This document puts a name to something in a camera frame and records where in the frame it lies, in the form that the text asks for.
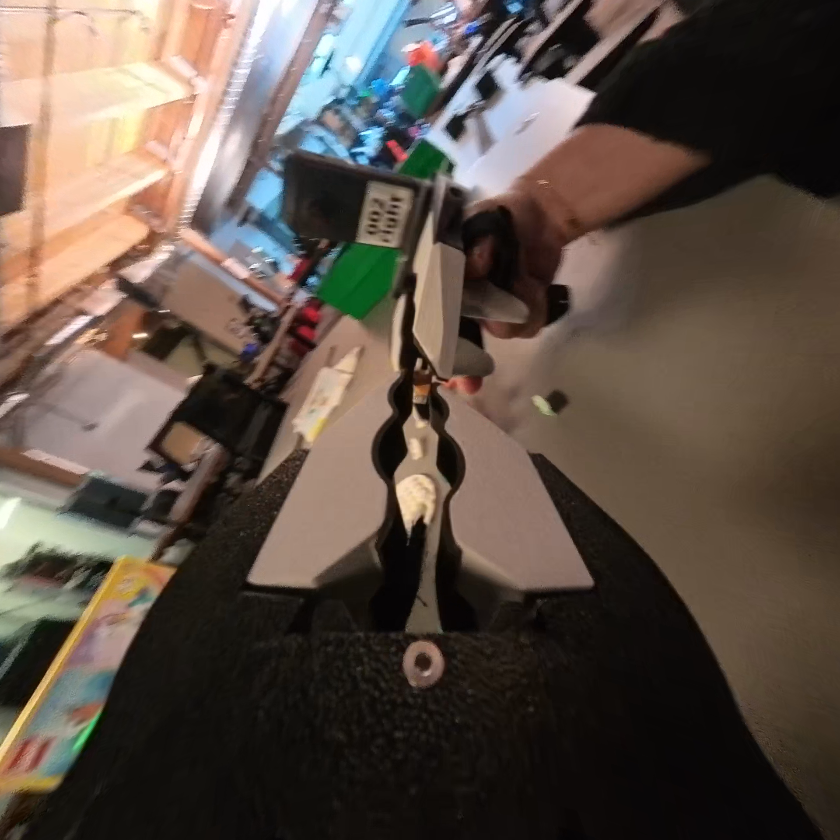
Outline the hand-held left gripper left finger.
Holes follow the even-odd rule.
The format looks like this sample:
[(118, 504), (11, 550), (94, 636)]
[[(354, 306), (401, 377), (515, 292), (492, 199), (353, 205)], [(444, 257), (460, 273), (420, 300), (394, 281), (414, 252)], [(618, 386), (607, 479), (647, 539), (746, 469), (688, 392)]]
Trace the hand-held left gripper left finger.
[(397, 381), (375, 385), (311, 446), (248, 573), (248, 595), (339, 602), (382, 630), (382, 544), (395, 523)]

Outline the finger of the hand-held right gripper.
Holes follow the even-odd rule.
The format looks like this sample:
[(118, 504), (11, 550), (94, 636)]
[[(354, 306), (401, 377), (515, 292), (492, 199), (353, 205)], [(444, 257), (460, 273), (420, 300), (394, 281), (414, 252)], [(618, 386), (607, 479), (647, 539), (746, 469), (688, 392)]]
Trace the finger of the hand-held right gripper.
[(413, 337), (441, 379), (454, 375), (466, 257), (456, 247), (422, 239), (414, 267)]
[(414, 375), (422, 352), (414, 334), (414, 291), (403, 290), (395, 300), (390, 334), (390, 362), (395, 372)]

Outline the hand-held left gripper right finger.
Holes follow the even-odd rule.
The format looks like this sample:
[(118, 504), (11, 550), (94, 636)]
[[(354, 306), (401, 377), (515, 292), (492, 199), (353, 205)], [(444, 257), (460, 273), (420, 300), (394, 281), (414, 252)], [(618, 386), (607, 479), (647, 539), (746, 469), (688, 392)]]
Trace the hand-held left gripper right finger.
[(443, 630), (483, 631), (503, 603), (590, 591), (592, 573), (530, 453), (451, 392), (434, 407), (450, 485), (434, 584)]

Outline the white round studded plate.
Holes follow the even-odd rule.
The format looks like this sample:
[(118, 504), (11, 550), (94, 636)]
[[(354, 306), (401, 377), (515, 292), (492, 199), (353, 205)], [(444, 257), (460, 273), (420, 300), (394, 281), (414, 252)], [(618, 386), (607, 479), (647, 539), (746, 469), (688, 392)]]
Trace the white round studded plate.
[(404, 477), (395, 485), (395, 496), (407, 532), (419, 522), (428, 526), (434, 519), (438, 491), (432, 477), (424, 474)]

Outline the yellow toy set box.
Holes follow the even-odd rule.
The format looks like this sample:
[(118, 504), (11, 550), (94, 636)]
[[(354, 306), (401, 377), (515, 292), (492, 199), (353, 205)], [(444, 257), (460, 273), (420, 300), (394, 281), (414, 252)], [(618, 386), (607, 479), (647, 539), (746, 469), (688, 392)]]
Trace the yellow toy set box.
[(62, 782), (174, 572), (173, 566), (132, 558), (112, 565), (2, 743), (2, 795), (48, 793)]

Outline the person's right hand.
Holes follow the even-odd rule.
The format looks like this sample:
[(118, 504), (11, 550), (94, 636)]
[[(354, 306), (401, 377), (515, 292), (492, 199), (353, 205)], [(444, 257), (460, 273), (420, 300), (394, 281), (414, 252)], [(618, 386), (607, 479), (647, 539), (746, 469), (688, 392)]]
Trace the person's right hand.
[(490, 334), (530, 339), (557, 318), (550, 289), (565, 247), (584, 232), (564, 200), (526, 177), (470, 205), (463, 226), (467, 280), (487, 280), (528, 310), (521, 323), (486, 320)]

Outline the green plastic bin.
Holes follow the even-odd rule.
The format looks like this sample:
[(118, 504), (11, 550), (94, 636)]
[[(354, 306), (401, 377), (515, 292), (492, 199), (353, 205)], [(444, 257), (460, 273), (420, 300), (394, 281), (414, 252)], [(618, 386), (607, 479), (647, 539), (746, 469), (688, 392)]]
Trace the green plastic bin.
[[(420, 139), (397, 171), (430, 180), (437, 174), (451, 175), (454, 168), (445, 152), (428, 139)], [(363, 320), (391, 294), (401, 257), (392, 248), (346, 245), (322, 278), (316, 298), (345, 316)]]

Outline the red stacked boxes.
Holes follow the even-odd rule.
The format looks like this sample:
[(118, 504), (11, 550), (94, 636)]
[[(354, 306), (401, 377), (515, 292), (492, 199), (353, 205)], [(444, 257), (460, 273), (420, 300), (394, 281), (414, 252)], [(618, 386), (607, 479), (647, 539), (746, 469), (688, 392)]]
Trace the red stacked boxes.
[(318, 330), (322, 315), (322, 302), (311, 299), (295, 315), (288, 331), (288, 350), (302, 359), (318, 346)]

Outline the large instruction leaflet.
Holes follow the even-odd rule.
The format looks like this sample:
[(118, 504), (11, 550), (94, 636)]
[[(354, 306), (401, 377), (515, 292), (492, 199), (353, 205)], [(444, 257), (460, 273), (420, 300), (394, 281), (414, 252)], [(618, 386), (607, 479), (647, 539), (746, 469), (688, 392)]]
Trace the large instruction leaflet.
[(301, 409), (292, 420), (292, 430), (301, 443), (311, 447), (341, 404), (359, 366), (364, 348), (353, 347), (338, 362), (323, 366), (316, 374)]

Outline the black mesh office chair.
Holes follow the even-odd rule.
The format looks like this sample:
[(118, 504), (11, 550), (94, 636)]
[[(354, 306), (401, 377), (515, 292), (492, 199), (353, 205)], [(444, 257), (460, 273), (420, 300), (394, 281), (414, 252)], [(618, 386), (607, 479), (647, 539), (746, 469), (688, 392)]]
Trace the black mesh office chair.
[(240, 374), (209, 364), (146, 447), (186, 477), (213, 447), (247, 480), (262, 470), (288, 404), (248, 385)]

